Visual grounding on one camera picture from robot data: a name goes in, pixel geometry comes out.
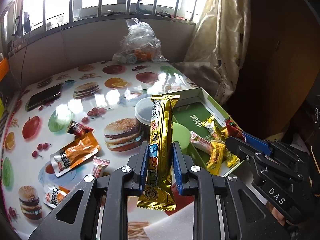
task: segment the metal screw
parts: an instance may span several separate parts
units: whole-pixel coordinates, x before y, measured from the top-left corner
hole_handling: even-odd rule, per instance
[[[87,175],[84,177],[84,181],[85,182],[91,182],[94,180],[94,176],[93,175]]]
[[[123,167],[121,168],[121,171],[122,171],[122,172],[129,172],[129,171],[131,171],[131,167],[130,167],[130,166],[123,166]]]
[[[238,179],[238,177],[236,175],[230,174],[230,175],[228,175],[228,179],[231,181],[236,181]]]
[[[191,167],[191,170],[194,171],[194,172],[198,172],[198,171],[200,170],[200,167],[197,166],[197,165],[193,165],[193,166]]]

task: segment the fruit-patterned tablecloth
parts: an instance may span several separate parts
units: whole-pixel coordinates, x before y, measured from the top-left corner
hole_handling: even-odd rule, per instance
[[[32,95],[59,83],[63,84],[63,89],[58,100],[26,111]],[[28,239],[52,210],[43,202],[45,184],[71,190],[85,175],[91,173],[92,158],[59,178],[50,164],[49,155],[75,139],[74,135],[66,133],[71,120],[81,122],[89,111],[100,108],[97,116],[89,114],[93,119],[86,125],[95,129],[94,136],[102,148],[98,156],[110,160],[105,172],[111,173],[127,164],[129,157],[139,152],[141,137],[131,133],[136,129],[136,103],[153,94],[194,87],[196,85],[191,80],[167,62],[121,66],[98,62],[79,66],[28,86],[18,98],[3,133],[2,192],[8,218],[20,237]],[[132,135],[124,136],[115,144],[106,144],[105,140],[112,133]],[[179,208],[190,202],[192,199],[177,199]],[[133,238],[148,239],[143,228],[167,218],[169,213],[137,208],[136,204],[137,198],[129,197],[129,236],[132,238],[139,232],[140,236]]]

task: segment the pink wrapper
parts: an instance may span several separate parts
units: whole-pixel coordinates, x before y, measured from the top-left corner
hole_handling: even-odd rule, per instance
[[[99,157],[93,157],[93,168],[91,174],[96,178],[99,178],[103,174],[103,170],[110,164],[109,160],[105,160]]]
[[[211,155],[213,150],[211,143],[203,139],[193,131],[190,131],[190,134],[191,134],[190,142],[192,143],[192,145],[198,148],[199,150],[202,150],[205,153]]]

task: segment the smartphone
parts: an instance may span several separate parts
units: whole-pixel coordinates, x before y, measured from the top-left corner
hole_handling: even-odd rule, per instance
[[[37,106],[41,106],[46,102],[57,100],[61,96],[62,84],[50,87],[33,95],[27,105],[27,111],[30,111]]]

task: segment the beige curtain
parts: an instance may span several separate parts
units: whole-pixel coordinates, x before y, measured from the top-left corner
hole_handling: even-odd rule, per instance
[[[251,0],[207,0],[184,62],[174,65],[221,105],[236,89],[250,34]]]

